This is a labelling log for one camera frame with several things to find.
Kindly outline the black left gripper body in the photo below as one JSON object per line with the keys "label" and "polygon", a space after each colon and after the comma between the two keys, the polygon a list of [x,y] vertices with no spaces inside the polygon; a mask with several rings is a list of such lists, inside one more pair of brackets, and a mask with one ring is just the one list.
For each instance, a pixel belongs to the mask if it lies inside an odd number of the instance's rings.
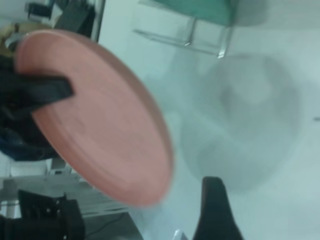
{"label": "black left gripper body", "polygon": [[16,72],[12,57],[0,57],[0,128],[30,130],[35,128],[30,90],[35,76]]}

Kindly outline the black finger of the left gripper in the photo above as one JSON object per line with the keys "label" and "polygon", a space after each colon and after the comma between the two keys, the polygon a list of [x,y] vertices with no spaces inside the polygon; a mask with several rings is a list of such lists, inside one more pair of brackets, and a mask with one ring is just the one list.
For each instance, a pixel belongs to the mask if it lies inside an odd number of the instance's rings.
{"label": "black finger of the left gripper", "polygon": [[70,98],[72,85],[64,76],[21,75],[17,89],[17,109],[32,112],[43,106]]}

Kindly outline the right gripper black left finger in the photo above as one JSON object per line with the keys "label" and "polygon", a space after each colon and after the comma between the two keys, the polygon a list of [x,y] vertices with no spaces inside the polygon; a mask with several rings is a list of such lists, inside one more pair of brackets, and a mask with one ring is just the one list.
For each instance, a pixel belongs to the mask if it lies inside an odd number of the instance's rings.
{"label": "right gripper black left finger", "polygon": [[75,199],[19,190],[20,218],[0,217],[2,240],[83,240],[86,227]]}

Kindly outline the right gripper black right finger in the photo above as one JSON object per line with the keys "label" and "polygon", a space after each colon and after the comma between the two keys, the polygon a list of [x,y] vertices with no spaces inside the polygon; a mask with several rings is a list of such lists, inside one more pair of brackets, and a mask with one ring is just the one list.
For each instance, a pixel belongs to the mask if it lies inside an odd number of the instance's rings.
{"label": "right gripper black right finger", "polygon": [[226,187],[219,177],[202,179],[200,216],[194,240],[242,240]]}

